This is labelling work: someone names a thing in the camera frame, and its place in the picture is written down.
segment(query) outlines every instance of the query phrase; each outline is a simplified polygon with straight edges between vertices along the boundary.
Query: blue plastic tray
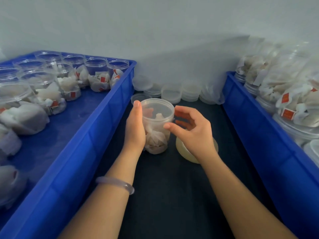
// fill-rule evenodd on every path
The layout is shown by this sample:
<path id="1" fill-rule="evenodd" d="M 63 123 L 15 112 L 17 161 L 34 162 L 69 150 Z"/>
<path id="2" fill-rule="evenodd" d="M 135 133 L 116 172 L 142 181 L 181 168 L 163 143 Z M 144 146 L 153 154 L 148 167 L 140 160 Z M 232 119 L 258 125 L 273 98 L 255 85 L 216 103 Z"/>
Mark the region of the blue plastic tray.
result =
<path id="1" fill-rule="evenodd" d="M 74 215 L 134 93 L 136 62 L 128 61 L 130 67 L 110 92 L 82 90 L 64 112 L 50 116 L 42 132 L 21 137 L 22 148 L 11 162 L 30 180 L 13 208 L 0 213 L 0 238 L 53 239 Z"/>
<path id="2" fill-rule="evenodd" d="M 227 72 L 224 109 L 285 225 L 319 238 L 319 168 Z"/>

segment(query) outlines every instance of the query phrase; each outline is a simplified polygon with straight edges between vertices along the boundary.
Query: translucent bangle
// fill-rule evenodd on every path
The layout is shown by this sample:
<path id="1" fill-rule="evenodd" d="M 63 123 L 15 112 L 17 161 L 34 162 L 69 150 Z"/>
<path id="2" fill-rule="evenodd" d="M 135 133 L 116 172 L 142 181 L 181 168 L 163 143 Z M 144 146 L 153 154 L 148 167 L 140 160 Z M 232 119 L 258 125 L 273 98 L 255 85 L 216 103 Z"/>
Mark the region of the translucent bangle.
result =
<path id="1" fill-rule="evenodd" d="M 96 183 L 102 183 L 102 184 L 112 184 L 112 185 L 115 185 L 117 187 L 121 187 L 121 188 L 124 188 L 126 189 L 130 195 L 134 194 L 134 187 L 132 185 L 130 185 L 129 183 L 126 183 L 120 179 L 117 179 L 117 178 L 112 178 L 112 177 L 98 177 L 96 178 Z"/>

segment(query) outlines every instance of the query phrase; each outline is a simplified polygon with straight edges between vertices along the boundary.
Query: hand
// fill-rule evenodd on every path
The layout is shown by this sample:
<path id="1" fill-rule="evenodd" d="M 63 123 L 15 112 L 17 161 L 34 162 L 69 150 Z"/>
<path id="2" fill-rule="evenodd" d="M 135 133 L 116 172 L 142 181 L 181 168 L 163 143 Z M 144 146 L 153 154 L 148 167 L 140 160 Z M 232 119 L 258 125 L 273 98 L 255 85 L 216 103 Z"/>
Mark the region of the hand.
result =
<path id="1" fill-rule="evenodd" d="M 195 108 L 175 106 L 175 116 L 187 119 L 188 122 L 176 120 L 176 124 L 168 122 L 164 128 L 177 136 L 199 162 L 211 157 L 216 152 L 210 122 Z"/>
<path id="2" fill-rule="evenodd" d="M 142 122 L 142 106 L 139 101 L 134 101 L 133 108 L 126 120 L 125 139 L 123 150 L 136 152 L 141 155 L 145 146 L 145 130 Z"/>

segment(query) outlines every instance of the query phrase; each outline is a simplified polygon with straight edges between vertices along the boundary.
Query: orange square label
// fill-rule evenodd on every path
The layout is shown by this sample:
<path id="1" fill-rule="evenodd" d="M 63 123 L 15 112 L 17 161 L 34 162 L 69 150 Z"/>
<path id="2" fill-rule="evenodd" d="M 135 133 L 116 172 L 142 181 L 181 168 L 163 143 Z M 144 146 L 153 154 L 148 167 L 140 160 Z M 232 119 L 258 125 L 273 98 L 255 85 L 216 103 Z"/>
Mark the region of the orange square label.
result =
<path id="1" fill-rule="evenodd" d="M 284 112 L 281 114 L 281 116 L 284 117 L 284 118 L 287 118 L 289 120 L 292 120 L 293 117 L 295 116 L 295 113 L 296 112 L 294 112 L 292 110 L 284 109 Z"/>
<path id="2" fill-rule="evenodd" d="M 58 105 L 59 105 L 58 101 L 53 101 L 51 107 L 56 107 L 56 106 L 58 106 Z"/>
<path id="3" fill-rule="evenodd" d="M 281 103 L 286 103 L 289 101 L 289 93 L 286 93 L 282 96 Z"/>

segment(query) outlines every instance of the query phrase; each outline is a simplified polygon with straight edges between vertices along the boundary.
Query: black table surface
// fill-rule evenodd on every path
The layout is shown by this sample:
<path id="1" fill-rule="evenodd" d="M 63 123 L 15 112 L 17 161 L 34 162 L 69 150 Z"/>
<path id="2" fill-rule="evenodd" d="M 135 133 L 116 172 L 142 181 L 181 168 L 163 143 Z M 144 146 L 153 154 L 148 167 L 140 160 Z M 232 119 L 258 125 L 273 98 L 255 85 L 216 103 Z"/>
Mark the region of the black table surface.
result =
<path id="1" fill-rule="evenodd" d="M 211 122 L 221 159 L 279 218 L 223 107 L 200 100 L 182 100 L 178 105 L 196 108 Z M 120 153 L 131 109 L 129 103 L 83 201 L 95 188 L 95 178 L 103 176 Z M 158 155 L 142 152 L 135 172 L 135 193 L 129 198 L 119 238 L 234 238 L 204 170 L 199 164 L 185 160 L 175 141 L 171 134 L 165 152 Z"/>

